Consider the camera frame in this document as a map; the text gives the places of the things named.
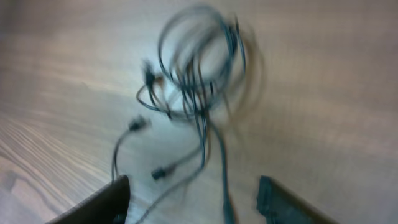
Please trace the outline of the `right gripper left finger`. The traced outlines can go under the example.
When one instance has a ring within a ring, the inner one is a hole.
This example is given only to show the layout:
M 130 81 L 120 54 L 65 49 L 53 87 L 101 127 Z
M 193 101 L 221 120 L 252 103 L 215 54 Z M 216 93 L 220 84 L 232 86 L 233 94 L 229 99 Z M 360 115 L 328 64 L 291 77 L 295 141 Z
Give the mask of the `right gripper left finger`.
M 125 224 L 130 198 L 129 178 L 122 175 L 49 223 Z

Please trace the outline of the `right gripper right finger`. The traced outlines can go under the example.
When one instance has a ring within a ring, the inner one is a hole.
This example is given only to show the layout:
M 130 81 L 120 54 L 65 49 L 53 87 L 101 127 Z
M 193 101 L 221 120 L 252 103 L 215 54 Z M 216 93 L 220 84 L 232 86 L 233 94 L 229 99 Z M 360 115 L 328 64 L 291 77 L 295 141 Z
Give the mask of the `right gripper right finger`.
M 269 176 L 259 179 L 257 211 L 268 224 L 335 224 L 336 221 Z

